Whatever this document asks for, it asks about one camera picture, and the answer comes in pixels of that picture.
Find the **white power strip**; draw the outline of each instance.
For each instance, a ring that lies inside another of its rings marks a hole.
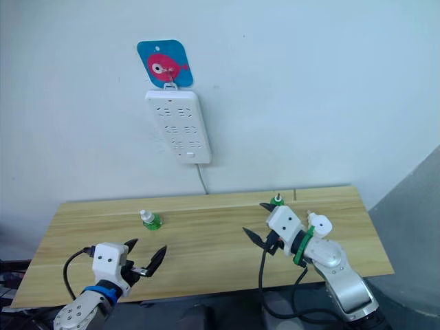
[[[192,91],[151,90],[146,101],[176,158],[187,164],[211,163],[199,99]]]

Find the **blue sticker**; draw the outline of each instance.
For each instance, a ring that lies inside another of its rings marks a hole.
[[[137,52],[151,82],[162,88],[171,79],[178,87],[193,84],[184,46],[177,40],[141,41]]]

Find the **green cable tie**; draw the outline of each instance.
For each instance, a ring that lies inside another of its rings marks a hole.
[[[305,250],[305,247],[307,246],[307,243],[310,241],[310,239],[314,235],[314,229],[315,229],[315,226],[311,225],[310,229],[307,231],[306,235],[302,238],[300,247],[298,248],[298,251],[294,257],[294,263],[296,265],[299,265],[298,263],[300,262],[301,258],[303,257],[303,252]]]

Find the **wooden table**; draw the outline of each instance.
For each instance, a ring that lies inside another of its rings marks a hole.
[[[302,221],[306,211],[327,215],[333,223],[329,235],[342,244],[351,266],[362,276],[392,274],[393,269],[356,188],[313,188],[279,191]],[[125,242],[138,238],[129,258],[147,265],[154,252],[168,246],[164,262],[152,278],[141,278],[131,295],[121,301],[138,301],[228,292],[257,287],[262,250],[241,229],[262,237],[268,212],[259,206],[274,191],[226,195],[129,199],[60,205],[25,278],[13,307],[41,307],[70,301],[63,284],[66,259],[92,244]],[[164,225],[149,231],[139,210],[160,213]],[[92,259],[81,255],[69,266],[72,289],[78,295],[94,284]],[[314,270],[304,283],[322,281]],[[281,251],[266,259],[266,287],[292,284],[302,268]]]

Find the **pink fish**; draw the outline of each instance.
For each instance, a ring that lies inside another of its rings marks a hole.
[[[176,79],[180,69],[188,70],[187,64],[179,65],[170,56],[160,53],[151,54],[146,64],[154,77],[165,82],[170,81],[170,76]]]

